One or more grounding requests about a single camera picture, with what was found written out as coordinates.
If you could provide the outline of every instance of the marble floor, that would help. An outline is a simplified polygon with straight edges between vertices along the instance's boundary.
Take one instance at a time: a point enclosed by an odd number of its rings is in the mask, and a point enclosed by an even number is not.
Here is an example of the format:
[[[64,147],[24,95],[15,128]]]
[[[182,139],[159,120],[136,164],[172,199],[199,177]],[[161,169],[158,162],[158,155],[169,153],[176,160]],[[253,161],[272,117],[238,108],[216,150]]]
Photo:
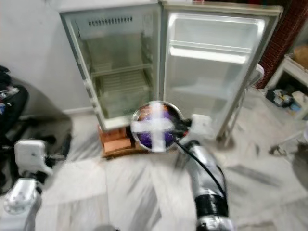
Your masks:
[[[181,156],[106,161],[97,124],[93,115],[71,119],[71,150],[44,186],[36,230],[193,231],[195,207],[190,177],[178,164]],[[237,230],[308,230],[306,162],[268,154],[272,145],[303,126],[250,90],[230,145],[208,145],[225,171]]]

